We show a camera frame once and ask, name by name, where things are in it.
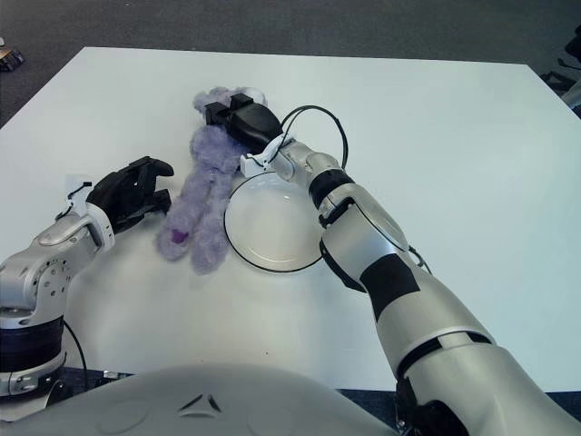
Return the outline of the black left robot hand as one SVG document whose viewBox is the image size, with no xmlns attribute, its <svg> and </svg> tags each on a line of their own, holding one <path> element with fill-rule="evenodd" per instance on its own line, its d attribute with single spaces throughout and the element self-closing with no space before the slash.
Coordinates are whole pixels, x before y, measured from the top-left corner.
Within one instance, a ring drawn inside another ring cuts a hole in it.
<svg viewBox="0 0 581 436">
<path fill-rule="evenodd" d="M 169 191 L 157 191 L 156 180 L 173 175 L 168 163 L 144 156 L 105 176 L 89 193 L 87 202 L 105 212 L 114 234 L 122 233 L 147 213 L 168 213 L 172 205 Z"/>
</svg>

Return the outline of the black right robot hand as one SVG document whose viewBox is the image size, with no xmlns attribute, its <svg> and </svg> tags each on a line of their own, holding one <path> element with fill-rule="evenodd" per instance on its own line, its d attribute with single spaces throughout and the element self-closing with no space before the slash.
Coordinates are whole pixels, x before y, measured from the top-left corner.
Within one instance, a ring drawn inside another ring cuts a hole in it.
<svg viewBox="0 0 581 436">
<path fill-rule="evenodd" d="M 214 102 L 204 108 L 206 124 L 222 125 L 227 134 L 246 146 L 251 154 L 261 154 L 282 135 L 281 122 L 276 115 L 246 94 L 234 94 L 229 105 Z"/>
</svg>

